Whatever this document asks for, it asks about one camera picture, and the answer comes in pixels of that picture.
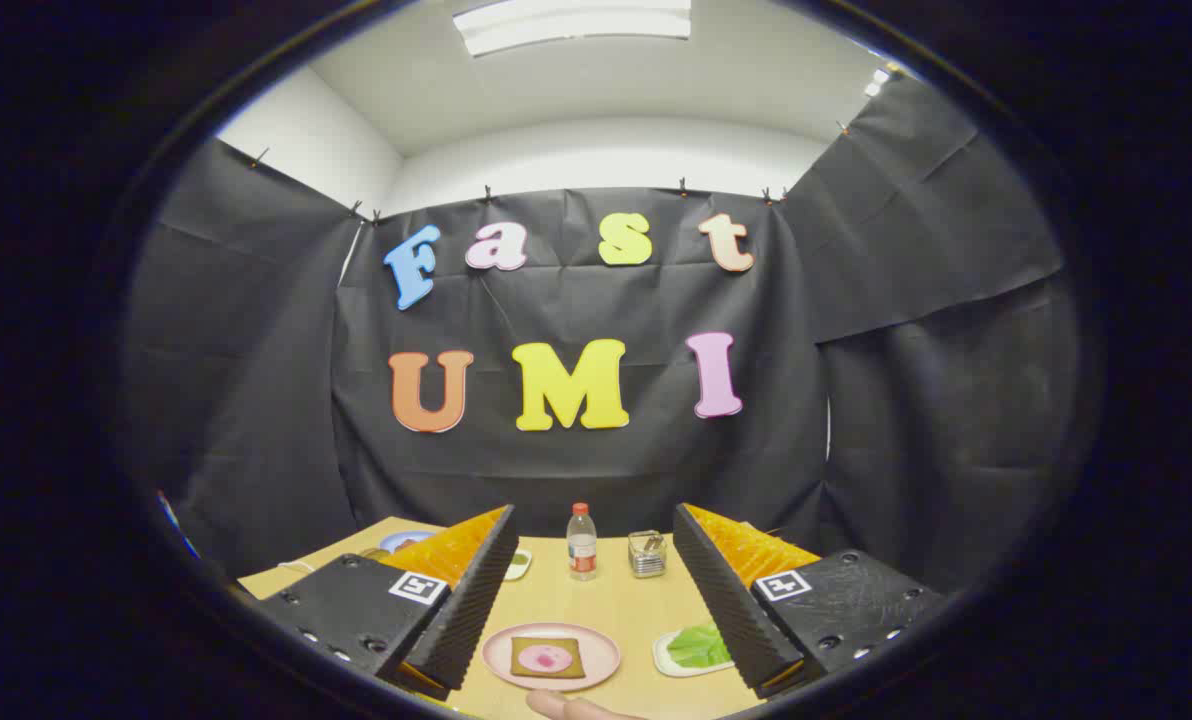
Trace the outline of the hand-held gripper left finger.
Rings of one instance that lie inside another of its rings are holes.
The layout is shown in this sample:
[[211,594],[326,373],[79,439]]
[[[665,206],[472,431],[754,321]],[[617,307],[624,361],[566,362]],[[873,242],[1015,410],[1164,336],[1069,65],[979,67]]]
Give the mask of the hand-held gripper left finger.
[[445,700],[462,688],[517,551],[514,511],[501,505],[391,555],[344,553],[257,609],[339,666]]

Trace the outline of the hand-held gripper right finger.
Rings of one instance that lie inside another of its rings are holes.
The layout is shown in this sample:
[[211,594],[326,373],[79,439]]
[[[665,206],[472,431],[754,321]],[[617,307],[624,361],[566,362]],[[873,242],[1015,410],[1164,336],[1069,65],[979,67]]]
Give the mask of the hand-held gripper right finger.
[[691,503],[675,505],[672,534],[744,684],[760,700],[855,665],[945,603],[859,550],[815,555]]

